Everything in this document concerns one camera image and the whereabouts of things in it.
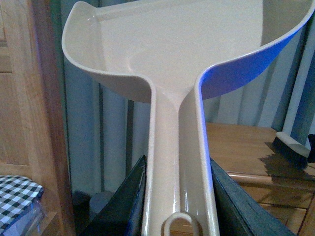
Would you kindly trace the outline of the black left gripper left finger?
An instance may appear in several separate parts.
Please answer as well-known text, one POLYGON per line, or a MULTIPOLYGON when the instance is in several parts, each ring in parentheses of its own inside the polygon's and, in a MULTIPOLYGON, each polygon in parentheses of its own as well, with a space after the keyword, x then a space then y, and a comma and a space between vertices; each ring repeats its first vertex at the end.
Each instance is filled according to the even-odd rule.
POLYGON ((140 236, 146 188, 146 156, 132 168, 106 206, 86 227, 86 236, 140 236))

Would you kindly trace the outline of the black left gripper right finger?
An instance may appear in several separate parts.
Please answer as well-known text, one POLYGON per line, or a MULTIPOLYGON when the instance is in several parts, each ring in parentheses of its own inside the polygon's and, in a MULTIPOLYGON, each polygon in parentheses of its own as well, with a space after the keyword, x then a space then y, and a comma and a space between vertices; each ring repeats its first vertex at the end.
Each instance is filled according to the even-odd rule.
POLYGON ((211 171, 221 236, 292 236, 213 159, 211 171))

